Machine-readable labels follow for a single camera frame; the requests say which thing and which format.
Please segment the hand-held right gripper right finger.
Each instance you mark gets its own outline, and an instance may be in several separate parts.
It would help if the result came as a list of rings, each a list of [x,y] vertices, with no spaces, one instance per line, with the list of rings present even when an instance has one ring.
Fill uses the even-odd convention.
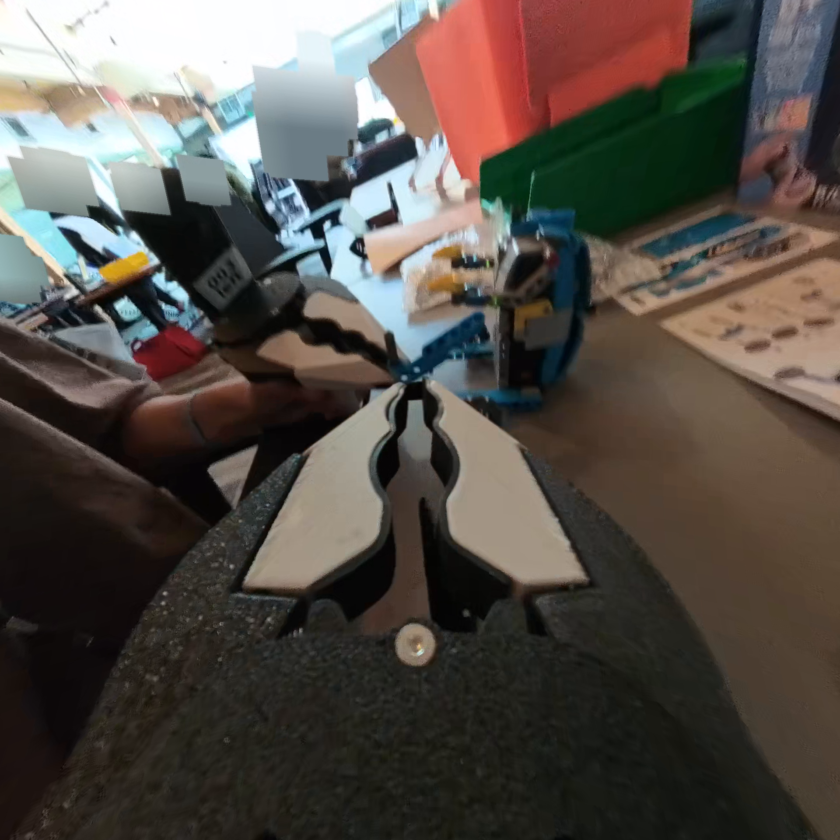
[[[589,587],[591,577],[525,449],[493,419],[435,381],[423,382],[430,462],[443,494],[423,510],[430,615],[473,632],[499,602]]]

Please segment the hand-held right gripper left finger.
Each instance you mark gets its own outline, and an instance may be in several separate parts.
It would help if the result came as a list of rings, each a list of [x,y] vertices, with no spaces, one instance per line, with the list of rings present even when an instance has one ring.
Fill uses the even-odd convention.
[[[400,466],[406,386],[396,384],[310,447],[243,579],[243,593],[300,610],[339,605],[352,622],[392,585],[387,487]]]

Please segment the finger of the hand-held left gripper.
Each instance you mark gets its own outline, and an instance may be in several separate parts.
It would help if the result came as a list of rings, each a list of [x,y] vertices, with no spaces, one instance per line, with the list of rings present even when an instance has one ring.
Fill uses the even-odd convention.
[[[302,307],[301,324],[315,345],[366,360],[389,358],[382,325],[357,300],[315,292]]]
[[[381,329],[284,329],[256,341],[256,356],[312,387],[388,387],[385,334]]]

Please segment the blue toy brick beam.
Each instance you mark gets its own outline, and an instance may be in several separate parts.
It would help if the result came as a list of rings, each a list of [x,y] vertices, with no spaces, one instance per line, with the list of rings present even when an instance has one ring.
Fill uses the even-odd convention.
[[[430,376],[447,361],[487,358],[493,354],[493,344],[485,315],[476,311],[462,318],[455,326],[426,343],[413,360],[401,360],[391,333],[386,334],[388,347],[387,370],[397,382],[413,383]]]

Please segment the person's left forearm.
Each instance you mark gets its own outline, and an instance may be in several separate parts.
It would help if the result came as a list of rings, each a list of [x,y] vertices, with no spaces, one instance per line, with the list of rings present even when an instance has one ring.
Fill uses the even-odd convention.
[[[190,395],[164,395],[135,408],[122,425],[120,443],[135,463],[207,452],[224,442],[232,394],[224,386]]]

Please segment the grey desk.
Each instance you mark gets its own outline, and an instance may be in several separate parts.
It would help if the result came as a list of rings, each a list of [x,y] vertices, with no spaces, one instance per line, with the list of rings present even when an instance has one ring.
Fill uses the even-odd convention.
[[[646,552],[773,770],[838,838],[838,422],[661,329],[685,309],[599,307],[569,378],[508,430]]]

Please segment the clear plastic parts bag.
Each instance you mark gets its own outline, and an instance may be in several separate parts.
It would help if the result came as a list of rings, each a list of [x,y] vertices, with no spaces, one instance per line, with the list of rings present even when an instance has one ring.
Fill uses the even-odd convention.
[[[461,245],[446,245],[404,260],[400,272],[403,308],[414,315],[455,303],[464,295],[491,291],[496,282],[497,258],[465,250]]]

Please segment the black office chair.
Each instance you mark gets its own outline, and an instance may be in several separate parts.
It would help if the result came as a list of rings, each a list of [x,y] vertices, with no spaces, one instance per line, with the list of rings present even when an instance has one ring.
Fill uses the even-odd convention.
[[[314,240],[322,241],[318,248],[321,261],[328,276],[332,274],[333,260],[327,241],[326,231],[332,227],[344,227],[353,235],[353,242],[362,240],[369,232],[369,225],[348,198],[340,198],[321,206],[319,209],[294,217],[284,228],[287,236],[310,234]]]

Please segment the yellow box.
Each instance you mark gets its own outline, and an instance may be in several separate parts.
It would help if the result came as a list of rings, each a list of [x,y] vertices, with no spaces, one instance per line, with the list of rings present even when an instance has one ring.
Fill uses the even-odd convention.
[[[150,258],[143,251],[114,259],[98,268],[99,276],[113,286],[131,280],[152,266]]]

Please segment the wooden background table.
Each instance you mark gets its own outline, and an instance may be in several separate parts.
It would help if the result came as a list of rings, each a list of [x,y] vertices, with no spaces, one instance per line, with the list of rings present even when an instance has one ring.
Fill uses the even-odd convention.
[[[102,304],[110,304],[127,297],[129,291],[134,289],[142,280],[153,277],[161,270],[163,270],[161,264],[149,264],[119,280],[105,280],[99,286],[73,298],[71,302],[78,308],[92,308]]]

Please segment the wooden board stand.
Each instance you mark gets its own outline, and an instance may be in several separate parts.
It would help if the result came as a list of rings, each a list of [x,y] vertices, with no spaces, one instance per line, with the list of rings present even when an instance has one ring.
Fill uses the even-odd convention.
[[[435,194],[443,203],[477,199],[478,186],[460,174],[440,126],[417,57],[417,34],[418,29],[406,33],[369,65],[371,80],[418,143],[408,187],[412,193]]]

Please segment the person's brown clothing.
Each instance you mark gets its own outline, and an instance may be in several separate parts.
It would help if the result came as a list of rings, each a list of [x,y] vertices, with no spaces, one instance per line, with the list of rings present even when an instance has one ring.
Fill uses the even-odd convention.
[[[1,330],[2,838],[49,787],[144,608],[208,525],[125,465],[142,376]]]

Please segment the orange felt bag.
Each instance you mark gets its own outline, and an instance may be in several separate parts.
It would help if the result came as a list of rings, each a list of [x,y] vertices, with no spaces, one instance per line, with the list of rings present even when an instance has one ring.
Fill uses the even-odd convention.
[[[691,1],[464,1],[416,41],[458,173],[686,67]]]

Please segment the open instruction booklet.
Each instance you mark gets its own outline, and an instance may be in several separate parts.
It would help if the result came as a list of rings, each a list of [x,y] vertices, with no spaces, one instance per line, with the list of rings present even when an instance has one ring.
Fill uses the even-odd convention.
[[[814,259],[660,325],[736,375],[839,420],[837,259]]]

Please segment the blue printed leaflet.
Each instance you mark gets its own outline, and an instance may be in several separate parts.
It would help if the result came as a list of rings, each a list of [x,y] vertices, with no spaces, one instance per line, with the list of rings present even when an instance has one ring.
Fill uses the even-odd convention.
[[[635,315],[676,305],[838,241],[838,227],[715,206],[628,247],[656,272],[622,280],[616,302]]]

